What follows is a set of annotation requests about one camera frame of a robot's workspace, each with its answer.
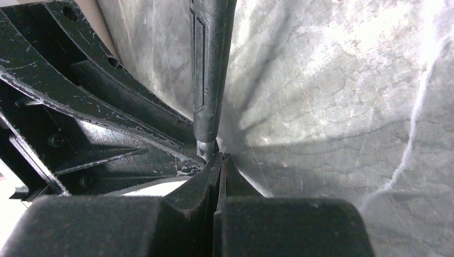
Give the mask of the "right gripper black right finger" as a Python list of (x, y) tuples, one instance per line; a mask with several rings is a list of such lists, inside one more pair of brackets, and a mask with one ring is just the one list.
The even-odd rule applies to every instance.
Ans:
[(213, 256), (373, 256), (363, 219), (348, 201), (266, 198), (225, 154), (214, 213)]

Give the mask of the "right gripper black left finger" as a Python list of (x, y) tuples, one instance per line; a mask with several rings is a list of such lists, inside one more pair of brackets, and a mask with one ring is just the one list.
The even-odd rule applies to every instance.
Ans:
[(166, 196), (46, 196), (1, 256), (211, 256), (223, 155)]

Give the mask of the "black needle-nose pliers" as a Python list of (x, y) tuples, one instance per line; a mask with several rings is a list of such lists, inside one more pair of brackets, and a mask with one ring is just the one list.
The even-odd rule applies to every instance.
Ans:
[(13, 198), (193, 176), (192, 122), (123, 68), (74, 1), (1, 8), (1, 160)]

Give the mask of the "black handled steel tool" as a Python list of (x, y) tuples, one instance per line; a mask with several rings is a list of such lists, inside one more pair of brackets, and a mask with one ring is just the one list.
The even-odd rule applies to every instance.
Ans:
[(191, 1), (193, 124), (196, 153), (215, 152), (236, 1)]

